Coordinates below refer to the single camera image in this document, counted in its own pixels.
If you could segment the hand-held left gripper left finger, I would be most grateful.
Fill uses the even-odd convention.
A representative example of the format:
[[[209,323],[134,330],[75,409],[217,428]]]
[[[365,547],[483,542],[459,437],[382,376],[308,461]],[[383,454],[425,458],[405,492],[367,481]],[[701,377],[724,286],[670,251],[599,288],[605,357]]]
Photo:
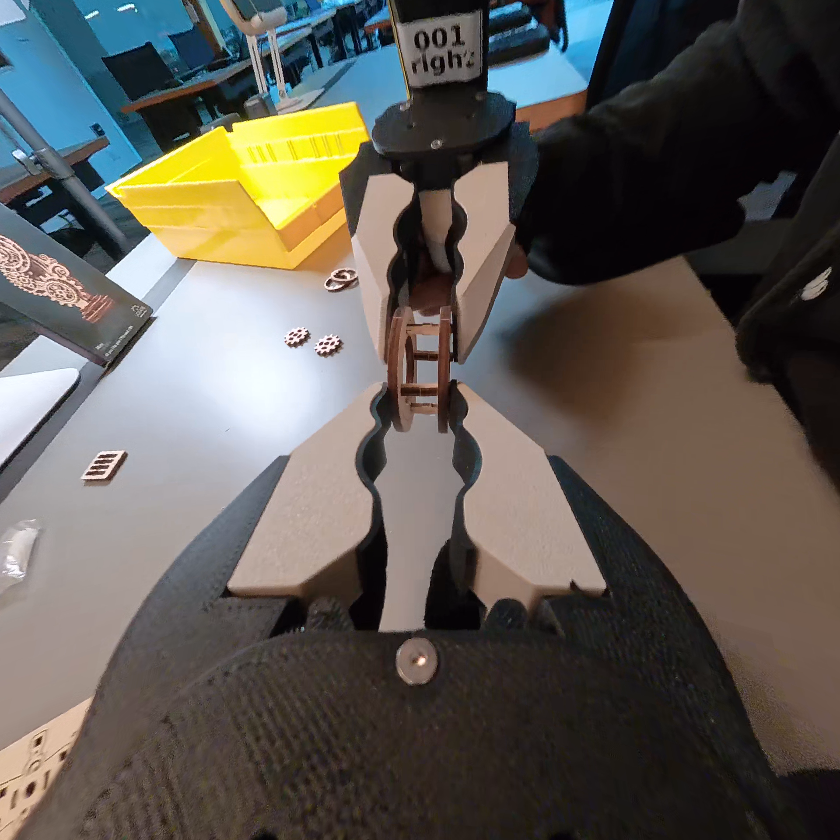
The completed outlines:
[[[375,430],[371,405],[381,391],[370,385],[290,454],[227,583],[234,595],[362,594],[357,550],[372,528],[374,498],[356,457]]]

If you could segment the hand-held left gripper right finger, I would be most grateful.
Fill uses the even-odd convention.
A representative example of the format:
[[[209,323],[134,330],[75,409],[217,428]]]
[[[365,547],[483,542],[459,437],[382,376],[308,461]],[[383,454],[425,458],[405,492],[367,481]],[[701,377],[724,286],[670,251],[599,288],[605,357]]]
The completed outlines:
[[[473,389],[453,382],[454,466],[464,487],[450,540],[454,576],[490,611],[514,601],[601,596],[602,571],[550,458]]]

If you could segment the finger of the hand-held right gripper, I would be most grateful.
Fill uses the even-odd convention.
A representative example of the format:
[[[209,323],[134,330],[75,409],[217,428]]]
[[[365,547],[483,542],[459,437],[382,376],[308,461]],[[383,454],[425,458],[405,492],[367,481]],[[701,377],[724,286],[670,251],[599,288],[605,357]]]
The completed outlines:
[[[478,164],[450,190],[453,207],[455,360],[467,361],[496,299],[515,234],[510,219],[509,163]]]
[[[351,236],[364,315],[382,361],[385,361],[392,316],[400,296],[392,275],[401,254],[396,226],[413,198],[413,185],[399,175],[371,176]]]

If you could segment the wooden spool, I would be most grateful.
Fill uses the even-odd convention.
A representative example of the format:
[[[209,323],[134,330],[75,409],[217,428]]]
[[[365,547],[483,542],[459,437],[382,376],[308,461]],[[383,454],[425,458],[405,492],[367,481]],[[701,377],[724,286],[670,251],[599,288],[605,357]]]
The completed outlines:
[[[436,322],[417,322],[409,307],[393,313],[385,340],[385,364],[396,431],[408,432],[415,415],[428,415],[436,419],[439,433],[447,433],[454,323],[451,307],[442,307]]]

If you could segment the person's left forearm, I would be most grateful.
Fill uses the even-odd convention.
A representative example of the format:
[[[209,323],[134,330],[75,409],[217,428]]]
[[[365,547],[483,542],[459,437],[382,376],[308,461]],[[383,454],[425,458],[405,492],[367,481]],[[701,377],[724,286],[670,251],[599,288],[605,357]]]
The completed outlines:
[[[779,778],[784,824],[773,838],[839,838],[839,770],[811,769]]]

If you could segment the person's right forearm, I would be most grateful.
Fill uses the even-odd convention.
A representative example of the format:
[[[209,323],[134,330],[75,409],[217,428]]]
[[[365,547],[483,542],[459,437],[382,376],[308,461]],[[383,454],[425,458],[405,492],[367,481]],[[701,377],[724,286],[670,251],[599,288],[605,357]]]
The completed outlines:
[[[838,134],[839,2],[741,2],[650,80],[537,137],[517,241],[557,282],[621,277],[734,236],[739,200]]]

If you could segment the background wooden desk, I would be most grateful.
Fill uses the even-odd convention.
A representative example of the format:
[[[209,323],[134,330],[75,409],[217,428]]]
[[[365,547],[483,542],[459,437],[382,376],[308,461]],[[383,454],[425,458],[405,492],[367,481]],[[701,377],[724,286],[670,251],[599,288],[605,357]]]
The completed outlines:
[[[200,135],[205,123],[199,106],[204,107],[210,120],[228,114],[245,119],[245,101],[256,94],[255,74],[244,60],[178,87],[154,91],[120,110],[139,114],[161,151],[167,153],[184,138],[194,140]]]

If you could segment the person's right hand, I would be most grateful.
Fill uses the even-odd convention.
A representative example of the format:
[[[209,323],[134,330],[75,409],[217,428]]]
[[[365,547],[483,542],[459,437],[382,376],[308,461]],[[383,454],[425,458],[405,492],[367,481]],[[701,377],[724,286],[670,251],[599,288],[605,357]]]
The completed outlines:
[[[528,256],[523,248],[513,242],[507,264],[502,272],[503,279],[521,279],[529,271]],[[433,316],[441,307],[448,306],[454,275],[439,270],[426,248],[418,256],[417,272],[409,290],[409,305],[423,316]]]

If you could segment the black screen on stand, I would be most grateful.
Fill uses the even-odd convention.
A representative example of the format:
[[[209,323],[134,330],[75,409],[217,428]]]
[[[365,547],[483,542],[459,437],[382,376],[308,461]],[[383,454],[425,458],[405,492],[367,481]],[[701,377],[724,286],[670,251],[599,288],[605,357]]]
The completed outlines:
[[[269,11],[259,11],[254,7],[251,13],[247,13],[245,2],[221,1],[220,4],[245,37],[249,61],[257,85],[257,93],[249,96],[239,109],[239,114],[243,119],[261,119],[277,114],[299,112],[309,108],[323,96],[324,87],[315,87],[309,92],[291,95],[287,90],[287,80],[282,65],[281,47],[296,46],[302,40],[308,39],[312,35],[312,27],[304,25],[293,29],[285,40],[280,41],[278,28],[287,23],[287,10],[283,6]],[[278,94],[277,100],[270,93],[263,46],[268,48]]]

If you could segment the small slotted wooden piece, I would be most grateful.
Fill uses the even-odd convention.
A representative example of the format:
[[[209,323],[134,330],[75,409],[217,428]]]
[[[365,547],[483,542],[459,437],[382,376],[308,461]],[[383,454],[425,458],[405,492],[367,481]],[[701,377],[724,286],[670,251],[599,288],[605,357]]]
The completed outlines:
[[[117,475],[127,457],[128,452],[124,449],[102,450],[84,470],[80,480],[85,485],[107,484]]]

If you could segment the dark puzzle kit box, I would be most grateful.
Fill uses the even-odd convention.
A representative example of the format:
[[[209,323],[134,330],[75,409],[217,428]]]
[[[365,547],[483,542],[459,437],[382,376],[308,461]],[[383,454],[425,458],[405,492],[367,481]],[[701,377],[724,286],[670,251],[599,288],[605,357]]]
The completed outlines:
[[[2,315],[109,366],[152,309],[14,210],[1,217]]]

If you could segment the black office chair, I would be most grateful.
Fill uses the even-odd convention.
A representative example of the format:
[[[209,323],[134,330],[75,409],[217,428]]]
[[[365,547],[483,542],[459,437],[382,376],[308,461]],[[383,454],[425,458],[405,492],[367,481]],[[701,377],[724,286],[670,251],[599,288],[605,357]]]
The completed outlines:
[[[101,62],[131,102],[182,84],[150,41],[112,56],[104,56]]]

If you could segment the clear plastic bag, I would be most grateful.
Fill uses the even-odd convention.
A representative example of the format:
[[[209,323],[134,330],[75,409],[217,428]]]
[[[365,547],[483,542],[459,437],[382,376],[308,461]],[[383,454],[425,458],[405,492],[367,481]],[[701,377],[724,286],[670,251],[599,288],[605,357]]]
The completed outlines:
[[[1,596],[22,584],[41,532],[37,520],[22,520],[7,528],[1,536]]]

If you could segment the white flat device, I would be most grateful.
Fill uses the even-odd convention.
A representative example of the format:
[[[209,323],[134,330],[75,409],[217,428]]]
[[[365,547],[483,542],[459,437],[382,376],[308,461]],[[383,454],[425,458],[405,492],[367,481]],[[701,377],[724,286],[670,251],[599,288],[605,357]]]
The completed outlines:
[[[80,372],[58,369],[1,378],[1,467],[76,387]]]

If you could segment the laser-cut wooden sheet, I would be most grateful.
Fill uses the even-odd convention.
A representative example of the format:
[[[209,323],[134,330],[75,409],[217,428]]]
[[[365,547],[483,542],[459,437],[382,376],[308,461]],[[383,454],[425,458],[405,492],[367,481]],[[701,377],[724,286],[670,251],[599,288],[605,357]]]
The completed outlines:
[[[15,838],[55,779],[88,712],[88,698],[1,751],[1,838]]]

